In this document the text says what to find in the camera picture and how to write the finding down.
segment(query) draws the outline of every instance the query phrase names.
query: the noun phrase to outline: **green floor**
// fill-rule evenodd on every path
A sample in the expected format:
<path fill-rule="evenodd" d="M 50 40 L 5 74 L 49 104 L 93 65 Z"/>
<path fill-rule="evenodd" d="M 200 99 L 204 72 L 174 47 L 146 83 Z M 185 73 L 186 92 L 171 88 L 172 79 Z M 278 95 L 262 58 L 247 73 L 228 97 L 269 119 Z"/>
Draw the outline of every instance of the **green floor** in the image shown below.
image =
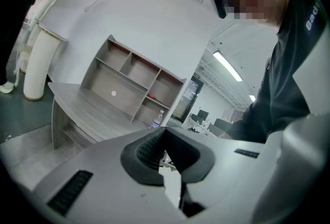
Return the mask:
<path fill-rule="evenodd" d="M 10 58 L 7 78 L 14 83 L 15 62 Z M 39 101 L 27 100 L 23 95 L 25 75 L 20 73 L 19 86 L 10 94 L 0 92 L 0 143 L 51 123 L 53 94 L 48 85 Z"/>

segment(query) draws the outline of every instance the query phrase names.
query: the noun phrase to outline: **bottle label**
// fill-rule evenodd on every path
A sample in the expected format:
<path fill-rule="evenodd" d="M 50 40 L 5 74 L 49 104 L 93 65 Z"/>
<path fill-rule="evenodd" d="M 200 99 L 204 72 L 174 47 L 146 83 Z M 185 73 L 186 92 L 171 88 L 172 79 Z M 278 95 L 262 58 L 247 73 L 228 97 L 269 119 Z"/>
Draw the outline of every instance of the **bottle label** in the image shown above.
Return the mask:
<path fill-rule="evenodd" d="M 154 121 L 154 122 L 152 123 L 151 127 L 159 127 L 159 125 L 160 125 L 159 123 L 157 123 L 157 122 Z"/>

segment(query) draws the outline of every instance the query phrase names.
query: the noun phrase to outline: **exit sign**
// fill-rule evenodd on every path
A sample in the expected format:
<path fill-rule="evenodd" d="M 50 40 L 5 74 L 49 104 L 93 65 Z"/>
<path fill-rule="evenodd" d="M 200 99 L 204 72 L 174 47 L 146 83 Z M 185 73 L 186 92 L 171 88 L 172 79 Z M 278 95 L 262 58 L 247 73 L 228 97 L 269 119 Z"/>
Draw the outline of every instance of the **exit sign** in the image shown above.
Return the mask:
<path fill-rule="evenodd" d="M 198 79 L 201 79 L 201 76 L 197 73 L 194 73 L 194 76 L 197 77 Z"/>

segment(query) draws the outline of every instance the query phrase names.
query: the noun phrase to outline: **fluorescent light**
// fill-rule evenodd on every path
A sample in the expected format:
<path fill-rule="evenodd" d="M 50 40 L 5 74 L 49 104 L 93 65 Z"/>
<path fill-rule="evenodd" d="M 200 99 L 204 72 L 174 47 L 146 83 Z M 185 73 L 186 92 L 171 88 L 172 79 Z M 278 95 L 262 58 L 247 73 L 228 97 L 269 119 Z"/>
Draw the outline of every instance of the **fluorescent light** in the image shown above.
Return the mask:
<path fill-rule="evenodd" d="M 229 62 L 220 54 L 219 51 L 213 53 L 213 56 L 220 62 L 222 65 L 232 74 L 232 76 L 236 79 L 236 81 L 242 81 L 242 78 L 238 75 L 238 73 L 234 70 L 234 68 L 229 64 Z"/>
<path fill-rule="evenodd" d="M 251 98 L 252 102 L 254 102 L 256 100 L 255 96 L 250 94 L 249 97 Z"/>

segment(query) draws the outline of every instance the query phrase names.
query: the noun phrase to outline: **black pants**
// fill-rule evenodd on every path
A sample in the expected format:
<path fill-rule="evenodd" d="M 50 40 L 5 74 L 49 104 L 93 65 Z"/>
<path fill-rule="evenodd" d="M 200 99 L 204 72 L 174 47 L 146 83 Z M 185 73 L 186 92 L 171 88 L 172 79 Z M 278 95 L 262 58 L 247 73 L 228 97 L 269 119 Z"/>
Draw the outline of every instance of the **black pants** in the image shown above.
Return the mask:
<path fill-rule="evenodd" d="M 7 82 L 6 65 L 32 4 L 32 0 L 9 0 L 3 9 L 11 16 L 5 16 L 4 29 L 0 32 L 0 85 Z"/>

